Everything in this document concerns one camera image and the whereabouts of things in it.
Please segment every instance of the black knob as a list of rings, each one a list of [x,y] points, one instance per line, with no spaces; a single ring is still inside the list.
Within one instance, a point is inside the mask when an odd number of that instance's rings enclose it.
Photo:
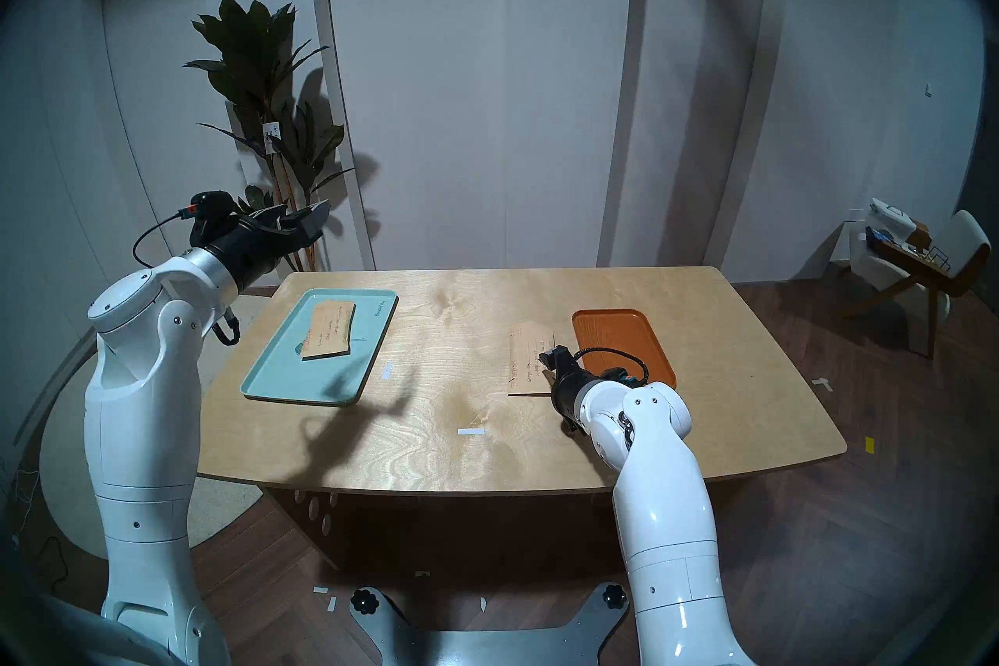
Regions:
[[[621,609],[627,601],[627,596],[623,588],[612,583],[603,591],[603,601],[610,609]]]
[[[378,609],[378,596],[367,588],[360,588],[351,597],[351,605],[362,615],[373,615]]]

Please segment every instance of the metal base plate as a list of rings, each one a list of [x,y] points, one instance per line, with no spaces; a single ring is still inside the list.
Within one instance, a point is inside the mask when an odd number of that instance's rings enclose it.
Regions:
[[[375,588],[357,590],[351,599],[351,614],[378,646],[382,666],[597,666],[603,641],[627,609],[620,586],[602,583],[562,628],[423,631]]]

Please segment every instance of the white cushion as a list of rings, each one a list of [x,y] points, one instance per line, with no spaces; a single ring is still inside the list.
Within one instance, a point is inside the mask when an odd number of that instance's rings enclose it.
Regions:
[[[981,245],[989,243],[988,236],[967,211],[955,213],[930,245],[930,258],[940,268],[956,277]]]

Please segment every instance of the wooden table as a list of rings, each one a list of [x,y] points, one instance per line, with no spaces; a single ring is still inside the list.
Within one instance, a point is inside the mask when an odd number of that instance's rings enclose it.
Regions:
[[[398,293],[360,400],[334,407],[244,397],[244,376],[309,288]],[[706,479],[846,450],[811,387],[714,268],[306,272],[285,279],[205,396],[199,473],[363,493],[610,488],[615,473],[588,439],[562,433],[547,397],[507,396],[512,325],[550,325],[556,342],[573,348],[572,313],[603,307],[648,317],[690,409],[686,442]],[[457,434],[466,427],[485,432]]]

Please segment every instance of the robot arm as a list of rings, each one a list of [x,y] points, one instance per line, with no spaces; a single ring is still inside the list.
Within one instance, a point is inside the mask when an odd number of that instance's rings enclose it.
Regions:
[[[620,373],[597,377],[577,358],[564,346],[540,356],[555,373],[555,410],[620,471],[614,518],[642,664],[752,664],[728,622],[711,502],[683,442],[686,405],[666,384],[632,388]]]
[[[201,450],[198,357],[229,306],[288,252],[314,243],[326,202],[238,215],[225,193],[196,195],[183,256],[138,270],[90,306],[97,368],[86,391],[84,445],[108,552],[102,616],[164,647],[174,661],[227,664],[191,569],[187,511]]]

